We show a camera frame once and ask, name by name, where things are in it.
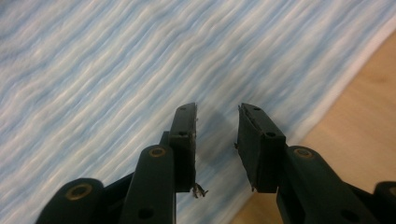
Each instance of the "wooden surface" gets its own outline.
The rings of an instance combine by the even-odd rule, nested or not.
[[[396,180],[396,32],[300,145],[358,188],[373,192],[377,182]],[[232,223],[282,223],[276,196],[255,193]]]

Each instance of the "blue striped cloth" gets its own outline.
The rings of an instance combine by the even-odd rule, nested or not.
[[[396,27],[396,1],[0,2],[0,223],[63,184],[108,185],[198,104],[197,182],[178,223],[227,223],[251,195],[237,106],[298,141]]]

